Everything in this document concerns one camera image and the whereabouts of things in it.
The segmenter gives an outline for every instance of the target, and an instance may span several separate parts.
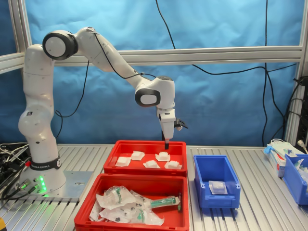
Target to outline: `metal workbench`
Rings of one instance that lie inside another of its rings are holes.
[[[63,168],[73,171],[103,173],[103,165],[113,145],[58,145]],[[194,186],[195,154],[226,154],[241,183],[238,209],[203,209],[198,206]],[[187,167],[190,203],[190,230],[195,231],[308,231],[308,207],[298,206],[283,180],[257,147],[187,147]],[[7,229],[14,231],[74,230],[74,217],[81,202],[10,201],[0,210]]]

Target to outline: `wire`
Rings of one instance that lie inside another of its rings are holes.
[[[162,19],[163,19],[163,21],[164,21],[164,23],[165,23],[165,25],[166,25],[166,27],[167,27],[167,30],[168,30],[168,33],[169,33],[169,36],[170,36],[170,39],[171,39],[171,42],[172,42],[172,46],[173,46],[173,48],[174,48],[174,49],[176,49],[176,48],[175,48],[175,46],[174,46],[174,42],[173,42],[173,39],[172,39],[172,36],[171,36],[170,30],[169,30],[169,27],[168,27],[168,25],[167,25],[167,23],[166,23],[166,21],[165,21],[165,19],[164,19],[163,15],[162,15],[162,13],[160,13],[160,10],[159,10],[159,6],[158,6],[158,2],[157,2],[157,0],[156,0],[156,5],[157,5],[158,12],[159,12],[160,16],[162,17]]]
[[[60,132],[62,130],[62,125],[63,125],[63,116],[62,116],[61,112],[59,112],[59,111],[57,111],[57,112],[60,114],[60,117],[61,117],[61,127],[60,127],[60,130],[59,130],[58,135],[56,136],[56,138],[58,138],[58,136],[60,135]]]
[[[174,42],[173,42],[173,39],[172,39],[172,35],[170,33],[170,30],[169,30],[169,27],[164,19],[164,17],[162,16],[161,12],[160,12],[160,9],[159,9],[159,6],[158,6],[158,1],[156,1],[156,5],[157,5],[157,9],[158,9],[158,12],[161,16],[161,18],[163,19],[165,25],[166,25],[166,28],[168,30],[168,33],[169,33],[169,37],[170,37],[170,40],[172,42],[172,46],[174,49],[176,49],[175,45],[174,45]],[[268,0],[266,0],[266,8],[265,8],[265,46],[267,46],[267,27],[268,27]],[[284,68],[287,68],[287,67],[291,67],[293,65],[296,65],[296,64],[292,64],[292,65],[289,65],[289,66],[286,66],[286,67],[282,67],[282,68],[278,68],[278,69],[275,69],[275,70],[271,70],[271,71],[276,71],[276,70],[281,70],[281,69],[284,69]],[[269,72],[271,71],[267,71],[267,63],[265,63],[265,67],[262,67],[262,66],[257,66],[257,67],[253,67],[253,68],[249,68],[249,69],[246,69],[246,70],[242,70],[242,71],[234,71],[234,72],[225,72],[225,73],[210,73],[208,71],[205,71],[204,69],[198,67],[197,65],[194,65],[192,64],[192,66],[198,68],[199,70],[207,73],[207,74],[210,74],[210,75],[225,75],[225,74],[236,74],[236,73],[242,73],[242,72],[246,72],[246,71],[250,71],[250,70],[254,70],[254,69],[257,69],[257,68],[262,68],[265,70],[265,86],[264,86],[264,92],[263,92],[263,99],[262,99],[262,104],[263,104],[263,109],[264,109],[264,115],[265,115],[265,124],[264,124],[264,128],[263,128],[263,133],[262,133],[262,145],[264,146],[264,132],[265,132],[265,127],[266,127],[266,124],[267,124],[267,114],[266,114],[266,109],[265,109],[265,104],[264,104],[264,100],[265,100],[265,89],[266,89],[266,78],[268,77],[269,78],[269,83],[270,83],[270,86],[271,86],[271,92],[272,92],[272,99],[273,99],[273,103],[276,107],[276,109],[279,111],[279,113],[281,114],[282,116],[282,119],[283,119],[283,123],[284,123],[284,115],[282,114],[282,112],[280,111],[280,109],[278,108],[278,106],[276,105],[276,102],[275,102],[275,98],[274,98],[274,91],[273,91],[273,87],[272,87],[272,83],[271,83],[271,80],[270,80],[270,76],[269,76]]]
[[[265,102],[264,102],[264,99],[265,99],[266,80],[267,80],[267,76],[266,76],[266,74],[265,74],[264,89],[263,89],[263,97],[262,97],[262,105],[263,105],[263,110],[264,110],[264,115],[265,115],[265,124],[264,124],[263,131],[262,131],[262,146],[263,146],[263,147],[264,147],[264,132],[265,132],[266,125],[267,125],[267,123],[268,123],[268,116],[267,116],[267,113],[266,113],[266,110],[265,110]]]
[[[295,113],[295,112],[289,112],[289,113],[293,113],[293,114],[295,114],[295,115],[298,115],[300,118],[302,117],[300,114]]]
[[[16,181],[18,181],[18,179],[19,179],[19,177],[20,177],[20,174],[22,173],[22,171],[23,171],[23,168],[21,168],[19,171],[17,171],[16,173],[18,173],[18,175],[17,175],[17,177],[15,178],[15,179],[13,179],[7,186],[6,186],[6,188],[4,189],[4,191],[3,191],[3,193],[2,193],[2,195],[1,195],[1,200],[7,200],[8,199],[8,197],[10,196],[6,196],[6,194],[9,192],[9,190],[11,189],[11,187],[16,183]]]
[[[293,114],[295,114],[295,115],[298,115],[300,118],[301,118],[301,115],[300,114],[297,114],[297,113],[295,113],[295,112],[289,112],[289,113],[293,113]],[[276,136],[276,134],[283,128],[283,126],[286,124],[286,121],[281,125],[281,127],[280,128],[278,128],[278,130],[275,132],[275,134],[272,136],[272,138],[270,139],[270,140],[272,140],[275,136]]]
[[[271,70],[271,71],[268,71],[268,72],[282,70],[282,69],[285,69],[287,67],[291,67],[291,66],[294,66],[294,65],[297,65],[297,64],[292,64],[292,65],[289,65],[289,66],[284,66],[284,67],[281,67],[281,68],[278,68],[278,69],[275,69],[275,70]]]
[[[82,95],[81,95],[81,98],[80,98],[80,100],[79,100],[79,103],[78,103],[78,105],[77,105],[75,111],[74,111],[72,114],[67,115],[67,116],[63,116],[58,110],[55,110],[55,111],[54,111],[54,113],[55,113],[57,116],[61,117],[61,127],[60,127],[59,133],[58,133],[58,135],[56,136],[56,138],[58,138],[58,136],[60,135],[60,132],[61,132],[61,130],[62,130],[63,118],[71,117],[73,114],[75,114],[75,112],[76,112],[77,109],[79,108],[79,105],[80,105],[80,103],[81,103],[81,101],[82,101],[82,98],[83,98],[83,96],[84,96],[84,94],[85,94],[85,87],[86,87],[86,82],[87,82],[89,63],[90,63],[90,61],[88,60],[87,71],[86,71],[86,77],[85,77],[85,82],[84,82],[84,84],[83,84]]]
[[[120,77],[123,78],[123,79],[132,78],[132,77],[138,76],[138,75],[140,75],[141,77],[143,77],[142,74],[139,74],[139,73],[137,73],[137,74],[135,74],[135,75],[132,75],[132,76],[129,76],[129,77],[123,77],[123,76],[121,76],[121,75],[115,70],[115,68],[112,66],[112,64],[111,64],[111,62],[110,62],[110,60],[109,60],[109,58],[108,58],[108,56],[107,56],[105,50],[103,49],[103,47],[102,47],[102,45],[101,45],[100,41],[98,40],[98,38],[97,38],[97,36],[96,36],[95,33],[94,33],[94,35],[95,35],[96,40],[97,40],[98,44],[100,45],[100,47],[101,47],[101,49],[102,49],[102,51],[103,51],[103,53],[104,53],[104,55],[105,55],[105,57],[106,57],[106,59],[107,59],[109,65],[111,66],[111,68],[113,69],[113,71],[114,71],[118,76],[120,76]]]
[[[22,147],[20,147],[20,148],[16,148],[16,149],[14,149],[13,151],[7,152],[6,150],[4,150],[4,149],[1,148],[1,145],[8,145],[8,144],[9,144],[9,143],[0,144],[0,150],[1,150],[2,152],[5,152],[5,153],[9,154],[9,155],[13,155],[16,159],[18,159],[18,160],[20,160],[21,162],[25,163],[23,160],[21,160],[21,159],[19,159],[17,156],[15,156],[15,155],[14,155],[14,152],[15,152],[16,150],[19,150],[19,149],[22,149],[22,148],[27,147],[28,144],[26,144],[26,145],[24,145],[24,146],[22,146]]]

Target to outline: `plastic packaging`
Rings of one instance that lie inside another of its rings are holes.
[[[306,183],[308,184],[308,173],[304,172],[303,170],[299,169],[298,170],[300,176],[303,178],[304,181],[306,181]]]
[[[100,207],[100,204],[97,201],[95,201],[94,206],[93,206],[91,213],[89,215],[89,219],[91,221],[98,221],[101,210],[102,210],[102,208]]]
[[[115,164],[117,167],[126,167],[130,164],[130,157],[120,156]]]
[[[129,203],[114,209],[104,209],[101,217],[116,223],[141,223],[147,225],[162,225],[164,219],[160,219],[152,210],[144,207],[144,204]]]
[[[145,209],[144,204],[128,203],[124,206],[104,209],[100,212],[102,218],[117,222],[117,223],[130,223],[136,211],[140,208]]]
[[[113,186],[104,196],[96,194],[96,199],[102,208],[113,209],[136,201],[136,198],[124,186]]]
[[[143,163],[143,165],[145,167],[148,167],[148,168],[160,168],[160,166],[158,166],[158,164],[154,160],[149,160],[149,161]]]
[[[274,140],[271,141],[271,145],[275,149],[275,151],[278,152],[281,156],[284,156],[286,154],[289,157],[297,157],[296,154],[304,154],[288,142]]]
[[[131,223],[135,224],[146,224],[146,225],[162,225],[165,221],[165,218],[160,219],[150,209],[138,209],[135,215],[133,216]]]
[[[143,152],[133,151],[133,154],[131,155],[131,160],[142,160],[142,158],[145,156]]]
[[[134,192],[133,190],[130,190],[130,193],[136,198],[136,202],[137,203],[142,203],[142,204],[150,205],[151,202],[153,201],[153,200],[151,200],[149,198],[141,196],[140,194]]]
[[[159,208],[164,206],[170,206],[170,205],[178,205],[180,203],[180,200],[178,197],[175,196],[169,196],[167,198],[163,198],[160,200],[153,200],[150,204],[144,203],[144,205],[148,208]]]
[[[182,165],[178,161],[171,160],[165,164],[167,169],[181,169]]]
[[[300,167],[301,163],[303,162],[303,160],[304,160],[304,159],[300,159],[299,161],[297,161],[297,162],[294,164],[294,166],[295,166],[295,168],[296,168],[297,170],[299,170],[299,167]]]
[[[158,161],[170,161],[170,155],[167,152],[160,152],[158,155],[155,154],[156,160]]]
[[[212,194],[228,194],[226,183],[223,181],[209,181],[208,185]]]

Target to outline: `plastic bag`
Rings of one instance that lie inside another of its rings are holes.
[[[303,178],[304,181],[306,181],[306,183],[308,184],[308,173],[306,173],[305,171],[299,169],[298,170],[300,176]]]
[[[149,198],[146,198],[144,196],[141,196],[140,194],[134,192],[133,190],[130,190],[130,193],[136,198],[136,202],[137,203],[142,203],[142,204],[151,204],[151,202],[153,200],[149,199]]]
[[[228,194],[226,183],[223,181],[209,181],[208,185],[212,194]]]
[[[304,160],[304,159],[301,159],[301,160],[297,161],[297,162],[294,164],[294,166],[295,166],[295,168],[296,168],[297,170],[299,170],[299,167],[300,167],[301,163],[303,162],[303,160]]]
[[[113,209],[136,201],[136,198],[124,186],[109,188],[104,196],[96,195],[102,208]]]
[[[129,223],[136,211],[140,208],[145,209],[144,204],[141,203],[128,203],[124,206],[104,209],[100,212],[102,218],[117,222],[117,223]]]
[[[153,200],[149,204],[148,202],[144,203],[144,205],[148,208],[159,208],[164,206],[170,206],[170,205],[178,205],[180,203],[180,200],[178,197],[175,196],[169,196],[167,198],[163,198],[160,200]]]
[[[162,225],[165,218],[161,219],[150,209],[138,209],[130,223],[146,225]]]
[[[129,203],[114,209],[104,209],[100,212],[102,218],[116,223],[141,223],[147,225],[162,225],[164,219],[160,219],[152,210],[144,207],[144,204]]]

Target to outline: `green led light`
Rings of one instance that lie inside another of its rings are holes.
[[[47,188],[46,188],[46,186],[45,186],[44,178],[43,178],[42,176],[40,176],[39,179],[40,179],[40,183],[41,183],[41,185],[42,185],[42,187],[43,187],[43,191],[41,191],[41,193],[42,193],[42,192],[44,193],[44,192],[47,191]]]

